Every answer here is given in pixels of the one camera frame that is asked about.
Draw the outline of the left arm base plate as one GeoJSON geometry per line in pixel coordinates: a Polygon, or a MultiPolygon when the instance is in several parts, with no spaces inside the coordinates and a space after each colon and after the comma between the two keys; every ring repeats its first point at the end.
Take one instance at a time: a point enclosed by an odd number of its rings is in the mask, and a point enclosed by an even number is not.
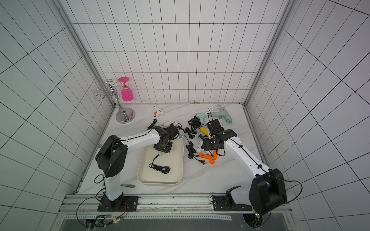
{"type": "Polygon", "coordinates": [[[97,211],[99,212],[135,212],[138,205],[138,196],[119,196],[110,201],[106,195],[102,196],[97,211]]]}

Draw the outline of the cream plastic storage tray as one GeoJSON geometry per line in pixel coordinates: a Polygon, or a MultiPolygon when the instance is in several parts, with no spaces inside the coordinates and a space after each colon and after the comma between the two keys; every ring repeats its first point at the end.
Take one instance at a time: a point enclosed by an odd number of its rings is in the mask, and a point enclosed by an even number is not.
{"type": "Polygon", "coordinates": [[[144,185],[176,185],[183,178],[185,138],[172,141],[169,153],[145,147],[137,179],[144,185]]]}

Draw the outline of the orange glue gun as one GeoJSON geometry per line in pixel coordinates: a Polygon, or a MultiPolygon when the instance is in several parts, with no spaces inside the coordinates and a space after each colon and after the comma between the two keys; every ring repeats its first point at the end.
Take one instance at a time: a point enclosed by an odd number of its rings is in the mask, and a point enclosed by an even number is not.
{"type": "Polygon", "coordinates": [[[211,154],[205,154],[205,153],[201,152],[201,153],[199,153],[199,157],[208,160],[211,165],[214,165],[215,161],[218,157],[218,151],[214,151],[211,154]]]}

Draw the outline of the yellow glue gun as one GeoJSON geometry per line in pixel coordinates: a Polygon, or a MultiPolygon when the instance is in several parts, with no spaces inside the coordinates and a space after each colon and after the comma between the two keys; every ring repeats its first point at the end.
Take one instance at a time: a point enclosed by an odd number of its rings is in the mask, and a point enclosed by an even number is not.
{"type": "Polygon", "coordinates": [[[207,136],[207,137],[209,137],[209,133],[208,133],[208,131],[204,128],[204,127],[201,127],[200,129],[199,129],[205,136],[207,136]]]}

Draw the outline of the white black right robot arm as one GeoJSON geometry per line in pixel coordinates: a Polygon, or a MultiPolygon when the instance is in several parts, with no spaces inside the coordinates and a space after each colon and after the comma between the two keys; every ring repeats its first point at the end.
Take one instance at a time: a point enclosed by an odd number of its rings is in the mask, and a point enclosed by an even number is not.
{"type": "Polygon", "coordinates": [[[204,138],[204,151],[224,150],[233,156],[247,172],[247,187],[235,186],[226,193],[228,206],[246,206],[259,215],[264,215],[288,203],[284,177],[280,170],[271,169],[256,158],[231,130],[225,130],[204,138]]]}

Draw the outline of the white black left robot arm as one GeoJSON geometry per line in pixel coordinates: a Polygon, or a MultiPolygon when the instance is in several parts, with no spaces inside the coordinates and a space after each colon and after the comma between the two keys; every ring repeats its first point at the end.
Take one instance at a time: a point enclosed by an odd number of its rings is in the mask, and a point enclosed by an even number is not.
{"type": "Polygon", "coordinates": [[[108,137],[95,157],[98,168],[104,174],[105,197],[108,201],[114,202],[123,196],[119,174],[128,154],[151,145],[156,151],[169,153],[172,141],[178,136],[178,128],[170,125],[166,128],[155,126],[147,132],[130,137],[108,137]]]}

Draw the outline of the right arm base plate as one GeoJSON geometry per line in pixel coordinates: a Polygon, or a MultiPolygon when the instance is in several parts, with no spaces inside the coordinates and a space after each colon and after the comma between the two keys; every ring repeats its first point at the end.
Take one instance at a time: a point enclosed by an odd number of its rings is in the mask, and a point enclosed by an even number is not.
{"type": "Polygon", "coordinates": [[[214,211],[252,211],[251,206],[236,204],[229,195],[211,195],[209,199],[213,205],[214,211]]]}

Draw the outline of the large white glue gun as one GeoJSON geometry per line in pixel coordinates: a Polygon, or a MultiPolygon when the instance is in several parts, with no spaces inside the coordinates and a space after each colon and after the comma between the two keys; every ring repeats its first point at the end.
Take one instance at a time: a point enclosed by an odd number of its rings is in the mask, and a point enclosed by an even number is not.
{"type": "Polygon", "coordinates": [[[181,130],[178,131],[178,134],[173,138],[173,141],[174,140],[179,140],[183,138],[183,132],[181,130]]]}

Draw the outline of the small white glue gun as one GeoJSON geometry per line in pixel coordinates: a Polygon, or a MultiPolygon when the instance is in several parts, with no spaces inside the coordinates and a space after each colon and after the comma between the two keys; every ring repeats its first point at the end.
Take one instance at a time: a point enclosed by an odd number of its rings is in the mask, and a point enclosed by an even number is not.
{"type": "Polygon", "coordinates": [[[153,106],[153,107],[156,110],[156,112],[154,112],[154,115],[152,117],[153,119],[157,119],[160,115],[164,114],[163,110],[160,109],[159,107],[157,107],[157,106],[153,106]]]}

